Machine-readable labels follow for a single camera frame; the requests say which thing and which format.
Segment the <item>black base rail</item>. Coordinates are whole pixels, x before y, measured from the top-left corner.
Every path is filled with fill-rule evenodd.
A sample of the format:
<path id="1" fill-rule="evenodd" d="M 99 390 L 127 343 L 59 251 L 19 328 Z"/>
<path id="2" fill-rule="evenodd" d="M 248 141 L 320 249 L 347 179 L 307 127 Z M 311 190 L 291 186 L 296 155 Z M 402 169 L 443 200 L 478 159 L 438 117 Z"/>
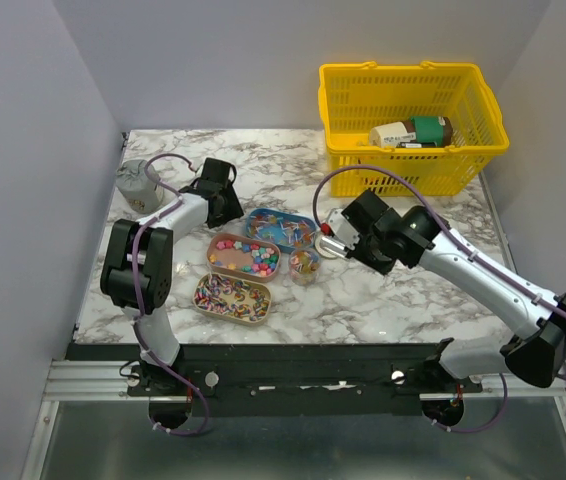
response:
<path id="1" fill-rule="evenodd" d="M 111 361 L 123 372 L 122 397 L 146 400 L 169 426 L 186 418 L 427 414 L 456 424 L 464 400 L 501 392 L 496 376 L 455 380 L 436 365 L 435 344 L 190 344 L 175 379 L 140 359 L 132 344 L 78 344 L 70 361 Z"/>

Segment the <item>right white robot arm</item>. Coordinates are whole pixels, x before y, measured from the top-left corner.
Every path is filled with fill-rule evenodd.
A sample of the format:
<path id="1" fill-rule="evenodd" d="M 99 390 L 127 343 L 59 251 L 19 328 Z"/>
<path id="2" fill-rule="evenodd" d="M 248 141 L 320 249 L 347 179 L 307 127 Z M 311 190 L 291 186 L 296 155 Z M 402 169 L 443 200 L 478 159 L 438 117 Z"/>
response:
<path id="1" fill-rule="evenodd" d="M 483 256 L 458 231 L 424 206 L 399 214 L 370 190 L 327 220 L 348 258 L 389 273 L 396 263 L 419 266 L 464 291 L 511 331 L 509 340 L 482 337 L 444 341 L 423 367 L 423 379 L 443 392 L 478 374 L 511 373 L 548 388 L 566 361 L 566 292 L 530 283 Z"/>

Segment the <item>aluminium frame rail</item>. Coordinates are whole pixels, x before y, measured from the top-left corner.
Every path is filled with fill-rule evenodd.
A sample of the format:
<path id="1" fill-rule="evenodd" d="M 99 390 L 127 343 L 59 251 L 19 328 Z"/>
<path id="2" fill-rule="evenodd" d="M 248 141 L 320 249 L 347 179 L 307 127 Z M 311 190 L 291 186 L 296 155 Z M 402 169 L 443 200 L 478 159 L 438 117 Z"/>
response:
<path id="1" fill-rule="evenodd" d="M 123 360 L 115 361 L 53 361 L 43 391 L 43 401 L 47 402 L 87 402 L 87 401 L 176 401 L 184 402 L 185 394 L 152 393 L 150 387 L 141 387 L 136 392 L 132 380 L 119 374 Z M 510 398 L 566 397 L 566 382 L 556 380 L 551 387 L 541 389 L 528 386 L 512 375 L 504 376 Z M 481 391 L 470 393 L 467 387 L 464 398 L 497 398 L 503 394 L 501 381 L 496 375 L 480 377 Z M 357 388 L 340 381 L 336 385 L 322 387 L 330 391 L 354 392 Z M 452 393 L 421 394 L 421 400 L 451 399 Z"/>

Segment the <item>grey drawstring pouch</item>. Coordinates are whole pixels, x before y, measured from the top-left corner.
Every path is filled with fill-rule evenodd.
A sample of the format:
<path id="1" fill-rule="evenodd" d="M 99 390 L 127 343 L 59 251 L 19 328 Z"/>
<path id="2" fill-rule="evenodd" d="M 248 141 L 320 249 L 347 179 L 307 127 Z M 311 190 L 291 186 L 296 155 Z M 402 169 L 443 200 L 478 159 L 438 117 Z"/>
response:
<path id="1" fill-rule="evenodd" d="M 115 185 L 129 207 L 140 214 L 157 211 L 163 203 L 164 189 L 145 171 L 146 160 L 125 161 L 116 172 Z"/>

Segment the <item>pink tray star candies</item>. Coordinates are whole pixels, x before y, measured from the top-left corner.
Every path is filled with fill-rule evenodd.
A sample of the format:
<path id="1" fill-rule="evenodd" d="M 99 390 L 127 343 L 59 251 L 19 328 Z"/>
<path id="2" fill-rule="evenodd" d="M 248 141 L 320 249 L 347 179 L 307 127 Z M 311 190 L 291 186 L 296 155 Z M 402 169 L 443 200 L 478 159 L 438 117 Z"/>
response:
<path id="1" fill-rule="evenodd" d="M 272 243 L 231 233 L 217 234 L 206 253 L 212 271 L 261 283 L 278 274 L 281 256 L 280 249 Z"/>

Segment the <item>blue tray clear lollipops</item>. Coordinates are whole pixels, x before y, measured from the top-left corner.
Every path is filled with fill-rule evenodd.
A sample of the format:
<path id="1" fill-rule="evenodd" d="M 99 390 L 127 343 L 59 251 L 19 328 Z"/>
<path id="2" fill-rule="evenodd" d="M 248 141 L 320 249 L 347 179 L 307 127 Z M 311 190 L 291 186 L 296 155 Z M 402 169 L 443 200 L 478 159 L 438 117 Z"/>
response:
<path id="1" fill-rule="evenodd" d="M 283 253 L 310 248 L 318 230 L 310 218 L 269 208 L 258 208 L 248 214 L 247 237 L 276 245 Z"/>

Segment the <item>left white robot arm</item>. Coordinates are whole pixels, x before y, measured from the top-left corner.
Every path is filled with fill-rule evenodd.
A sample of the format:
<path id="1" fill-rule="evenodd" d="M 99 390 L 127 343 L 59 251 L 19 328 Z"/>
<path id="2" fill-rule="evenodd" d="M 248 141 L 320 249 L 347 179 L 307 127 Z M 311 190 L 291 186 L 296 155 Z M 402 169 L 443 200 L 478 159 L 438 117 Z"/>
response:
<path id="1" fill-rule="evenodd" d="M 165 309 L 173 247 L 198 227 L 216 228 L 243 216 L 236 177 L 235 165 L 207 158 L 191 183 L 169 189 L 174 198 L 167 205 L 111 228 L 100 289 L 131 320 L 141 359 L 155 365 L 150 382 L 164 395 L 177 393 L 185 380 L 183 368 L 174 363 L 180 344 Z"/>

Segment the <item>silver metal scoop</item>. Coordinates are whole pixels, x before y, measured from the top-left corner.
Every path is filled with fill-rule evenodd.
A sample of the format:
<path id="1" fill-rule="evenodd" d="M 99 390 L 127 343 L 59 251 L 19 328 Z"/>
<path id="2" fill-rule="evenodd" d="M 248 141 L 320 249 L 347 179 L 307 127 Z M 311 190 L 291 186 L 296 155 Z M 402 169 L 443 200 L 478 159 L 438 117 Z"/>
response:
<path id="1" fill-rule="evenodd" d="M 328 259 L 344 259 L 348 255 L 347 246 L 330 236 L 320 235 L 315 240 L 315 249 L 322 257 Z"/>

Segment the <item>clear glass jar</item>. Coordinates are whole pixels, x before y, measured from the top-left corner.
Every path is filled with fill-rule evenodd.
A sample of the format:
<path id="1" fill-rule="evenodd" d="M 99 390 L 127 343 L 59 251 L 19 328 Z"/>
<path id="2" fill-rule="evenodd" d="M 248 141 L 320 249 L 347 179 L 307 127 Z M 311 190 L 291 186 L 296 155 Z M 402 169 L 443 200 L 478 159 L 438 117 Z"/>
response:
<path id="1" fill-rule="evenodd" d="M 294 284 L 307 286 L 318 279 L 321 260 L 314 249 L 297 249 L 289 256 L 289 274 Z"/>

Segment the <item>green brown bottle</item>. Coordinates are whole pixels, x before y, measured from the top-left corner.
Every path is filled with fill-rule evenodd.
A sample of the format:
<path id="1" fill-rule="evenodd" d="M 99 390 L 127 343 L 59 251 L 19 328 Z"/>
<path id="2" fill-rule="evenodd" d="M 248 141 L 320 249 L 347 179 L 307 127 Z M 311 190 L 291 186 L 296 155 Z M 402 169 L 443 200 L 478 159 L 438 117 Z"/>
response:
<path id="1" fill-rule="evenodd" d="M 454 129 L 444 116 L 412 116 L 374 127 L 368 144 L 386 148 L 442 148 L 450 146 Z"/>

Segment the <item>beige tray rainbow lollipops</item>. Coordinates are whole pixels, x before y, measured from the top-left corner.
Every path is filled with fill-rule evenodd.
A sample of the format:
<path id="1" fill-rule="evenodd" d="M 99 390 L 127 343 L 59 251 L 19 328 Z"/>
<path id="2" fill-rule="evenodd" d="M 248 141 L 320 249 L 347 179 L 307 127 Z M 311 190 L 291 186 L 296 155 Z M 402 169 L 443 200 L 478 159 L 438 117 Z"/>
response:
<path id="1" fill-rule="evenodd" d="M 218 273 L 199 279 L 192 300 L 197 311 L 244 326 L 264 324 L 272 307 L 265 285 Z"/>

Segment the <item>yellow plastic basket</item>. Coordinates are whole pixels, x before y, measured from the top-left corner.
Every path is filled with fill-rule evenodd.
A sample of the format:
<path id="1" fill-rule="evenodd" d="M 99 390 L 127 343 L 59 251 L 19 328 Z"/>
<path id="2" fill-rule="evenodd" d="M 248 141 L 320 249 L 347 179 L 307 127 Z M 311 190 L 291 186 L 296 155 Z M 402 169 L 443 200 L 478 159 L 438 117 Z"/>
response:
<path id="1" fill-rule="evenodd" d="M 319 81 L 328 165 L 354 168 L 332 179 L 336 197 L 366 189 L 407 195 L 367 165 L 394 172 L 424 195 L 456 195 L 509 148 L 499 105 L 474 64 L 324 64 Z"/>

